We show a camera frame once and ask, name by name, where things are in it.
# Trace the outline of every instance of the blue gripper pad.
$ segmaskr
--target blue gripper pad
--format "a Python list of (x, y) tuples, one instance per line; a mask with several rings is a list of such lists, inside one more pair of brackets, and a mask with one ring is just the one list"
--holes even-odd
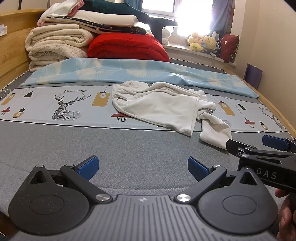
[(290, 148), (290, 145), (287, 143), (286, 139), (279, 138), (279, 137), (273, 137), (270, 135), (264, 135), (262, 137), (262, 143), (265, 146), (281, 150), (281, 151), (288, 151)]
[(191, 156), (188, 158), (188, 171), (197, 181), (200, 181), (211, 173), (211, 168)]
[(88, 181), (93, 177), (93, 175), (96, 174), (98, 170), (99, 159), (97, 156), (91, 156), (75, 166), (75, 171)]

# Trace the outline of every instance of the white stuffed toy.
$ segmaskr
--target white stuffed toy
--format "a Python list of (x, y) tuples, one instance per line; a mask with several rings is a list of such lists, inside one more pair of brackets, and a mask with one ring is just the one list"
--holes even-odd
[(170, 37), (170, 32), (166, 29), (166, 27), (163, 27), (163, 42), (162, 44), (168, 45), (168, 38)]

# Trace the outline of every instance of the red comforter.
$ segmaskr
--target red comforter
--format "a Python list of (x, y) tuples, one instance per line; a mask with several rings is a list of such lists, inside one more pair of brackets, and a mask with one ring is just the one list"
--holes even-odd
[(146, 59), (170, 62), (163, 46), (149, 34), (101, 34), (90, 44), (88, 56), (91, 58)]

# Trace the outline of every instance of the human hand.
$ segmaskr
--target human hand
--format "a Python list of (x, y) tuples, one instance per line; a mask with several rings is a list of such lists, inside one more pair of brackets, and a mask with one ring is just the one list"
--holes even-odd
[(274, 195), (276, 197), (286, 197), (279, 211), (279, 232), (276, 238), (279, 241), (293, 241), (296, 239), (296, 211), (292, 214), (291, 202), (288, 196), (289, 192), (276, 189)]

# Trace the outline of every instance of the light blue bed sheet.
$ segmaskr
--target light blue bed sheet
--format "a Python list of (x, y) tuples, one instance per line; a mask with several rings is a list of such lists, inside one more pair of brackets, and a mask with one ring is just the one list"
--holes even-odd
[(22, 86), (73, 82), (123, 83), (128, 80), (146, 83), (163, 81), (259, 97), (235, 75), (167, 62), (134, 59), (70, 58), (37, 70)]

